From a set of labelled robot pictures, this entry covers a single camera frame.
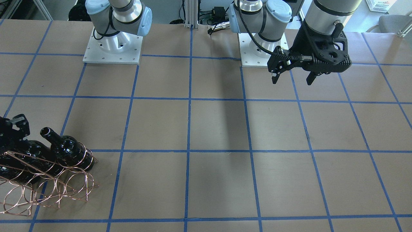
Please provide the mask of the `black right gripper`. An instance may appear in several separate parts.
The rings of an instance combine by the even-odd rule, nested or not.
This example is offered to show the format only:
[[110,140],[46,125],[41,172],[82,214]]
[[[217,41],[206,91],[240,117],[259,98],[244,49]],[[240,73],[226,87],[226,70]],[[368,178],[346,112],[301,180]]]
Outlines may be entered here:
[[0,151],[11,151],[16,147],[16,141],[21,141],[30,135],[30,125],[24,114],[12,119],[0,117]]

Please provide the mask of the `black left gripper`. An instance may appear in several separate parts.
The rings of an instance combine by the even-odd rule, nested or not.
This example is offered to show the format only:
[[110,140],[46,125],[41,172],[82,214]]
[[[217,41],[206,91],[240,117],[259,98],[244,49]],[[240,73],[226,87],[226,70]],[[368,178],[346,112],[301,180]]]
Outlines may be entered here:
[[310,72],[306,83],[311,86],[317,73],[340,73],[347,70],[352,62],[348,54],[348,40],[342,24],[332,25],[332,34],[324,35],[313,30],[307,24],[299,29],[290,50],[276,46],[268,62],[268,72],[272,74],[272,83],[276,84],[280,74],[295,67],[301,55],[311,56],[312,60],[301,63],[305,71]]

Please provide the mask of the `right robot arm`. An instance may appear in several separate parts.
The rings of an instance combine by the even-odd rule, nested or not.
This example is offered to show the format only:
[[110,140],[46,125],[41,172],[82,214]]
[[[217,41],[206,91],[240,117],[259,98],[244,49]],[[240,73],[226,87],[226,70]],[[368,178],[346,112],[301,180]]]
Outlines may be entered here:
[[111,5],[87,1],[92,22],[1,21],[1,116],[25,114],[34,139],[41,128],[74,136],[98,152],[131,152],[137,65],[87,64],[82,61],[88,39],[115,54],[135,52],[121,38],[140,38],[150,28],[151,11],[137,0]]

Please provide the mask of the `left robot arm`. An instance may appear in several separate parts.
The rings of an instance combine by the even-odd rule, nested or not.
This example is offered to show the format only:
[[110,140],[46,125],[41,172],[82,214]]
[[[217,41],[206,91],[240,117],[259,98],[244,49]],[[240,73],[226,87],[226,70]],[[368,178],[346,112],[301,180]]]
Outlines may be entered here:
[[359,0],[312,0],[291,48],[278,44],[293,18],[283,0],[235,0],[229,6],[232,32],[247,33],[254,48],[269,57],[268,71],[276,84],[283,72],[300,67],[309,72],[307,85],[317,76],[346,71],[352,61],[344,27]]

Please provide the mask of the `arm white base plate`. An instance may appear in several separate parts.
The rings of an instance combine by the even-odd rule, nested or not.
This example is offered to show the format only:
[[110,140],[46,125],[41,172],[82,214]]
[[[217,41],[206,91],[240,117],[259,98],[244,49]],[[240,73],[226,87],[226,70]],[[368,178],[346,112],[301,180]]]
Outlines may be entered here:
[[[276,46],[281,46],[284,50],[289,49],[285,34],[283,34],[281,39],[277,42],[265,41],[260,38],[258,34],[253,34],[253,36],[256,41],[267,50],[274,51]],[[267,68],[267,62],[271,55],[258,48],[247,33],[238,34],[238,39],[242,67]]]
[[95,28],[84,53],[84,63],[134,64],[140,63],[143,37],[125,32],[112,37],[98,38]]

